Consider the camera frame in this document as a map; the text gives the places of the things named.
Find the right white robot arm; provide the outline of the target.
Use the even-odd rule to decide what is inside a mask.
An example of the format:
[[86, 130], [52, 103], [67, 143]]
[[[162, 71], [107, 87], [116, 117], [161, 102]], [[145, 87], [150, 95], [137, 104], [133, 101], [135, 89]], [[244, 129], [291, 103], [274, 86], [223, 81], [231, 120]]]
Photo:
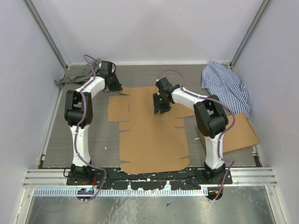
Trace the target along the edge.
[[227, 170], [223, 160], [222, 134], [228, 125], [228, 117], [218, 97], [202, 96], [179, 84], [172, 85], [166, 77], [157, 79], [155, 86], [157, 87], [157, 93], [153, 94], [155, 114], [170, 111], [173, 104], [180, 104], [193, 110], [197, 128], [205, 137], [206, 180], [210, 184], [224, 182]]

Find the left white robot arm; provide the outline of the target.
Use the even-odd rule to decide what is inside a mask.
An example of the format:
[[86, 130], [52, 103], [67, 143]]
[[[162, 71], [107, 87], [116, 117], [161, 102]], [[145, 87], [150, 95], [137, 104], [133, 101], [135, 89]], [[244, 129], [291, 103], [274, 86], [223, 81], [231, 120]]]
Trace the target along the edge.
[[73, 159], [67, 175], [67, 184], [89, 185], [95, 180], [95, 166], [89, 153], [89, 127], [93, 119], [93, 97], [100, 91], [121, 91], [113, 62], [100, 62], [97, 71], [89, 80], [76, 90], [66, 93], [64, 118], [70, 128], [73, 141]]

